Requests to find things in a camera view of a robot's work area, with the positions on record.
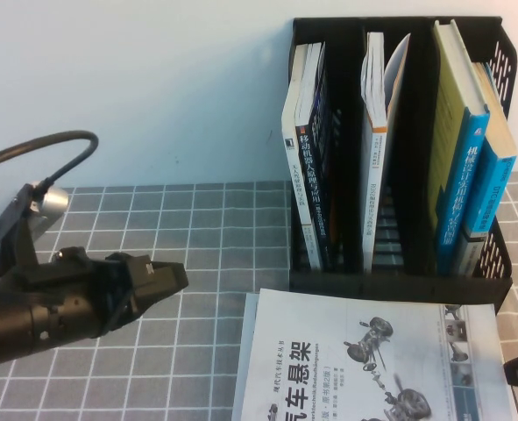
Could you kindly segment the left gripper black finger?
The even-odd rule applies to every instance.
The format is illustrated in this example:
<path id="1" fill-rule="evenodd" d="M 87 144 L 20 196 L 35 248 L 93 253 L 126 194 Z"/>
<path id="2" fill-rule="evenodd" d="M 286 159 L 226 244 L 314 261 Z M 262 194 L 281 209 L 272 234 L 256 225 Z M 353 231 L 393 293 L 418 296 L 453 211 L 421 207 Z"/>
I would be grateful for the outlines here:
<path id="1" fill-rule="evenodd" d="M 185 267 L 178 262 L 129 259 L 132 305 L 154 305 L 188 286 Z"/>
<path id="2" fill-rule="evenodd" d="M 155 303 L 144 303 L 131 313 L 131 319 L 136 320 L 140 318 L 167 318 L 170 312 L 169 307 L 172 302 L 171 298 L 164 298 Z"/>

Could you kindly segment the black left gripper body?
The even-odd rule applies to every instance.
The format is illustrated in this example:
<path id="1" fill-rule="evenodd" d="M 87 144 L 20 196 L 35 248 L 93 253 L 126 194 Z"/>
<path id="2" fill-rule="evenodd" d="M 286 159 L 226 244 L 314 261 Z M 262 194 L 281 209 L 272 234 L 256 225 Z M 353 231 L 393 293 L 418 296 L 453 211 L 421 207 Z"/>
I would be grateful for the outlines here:
<path id="1" fill-rule="evenodd" d="M 51 263 L 12 269 L 20 303 L 12 306 L 12 349 L 44 351 L 81 339 L 96 339 L 132 323 L 129 259 L 113 253 L 90 259 L 81 247 L 64 249 Z"/>

